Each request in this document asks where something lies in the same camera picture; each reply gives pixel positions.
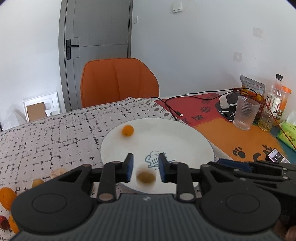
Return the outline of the person right hand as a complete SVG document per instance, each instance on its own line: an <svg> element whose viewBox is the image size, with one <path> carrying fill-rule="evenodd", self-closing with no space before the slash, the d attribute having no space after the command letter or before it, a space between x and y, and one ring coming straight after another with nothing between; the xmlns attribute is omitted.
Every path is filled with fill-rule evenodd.
<svg viewBox="0 0 296 241"><path fill-rule="evenodd" d="M295 226L286 229L280 220L277 221L273 231L277 233L285 241L296 241L296 228Z"/></svg>

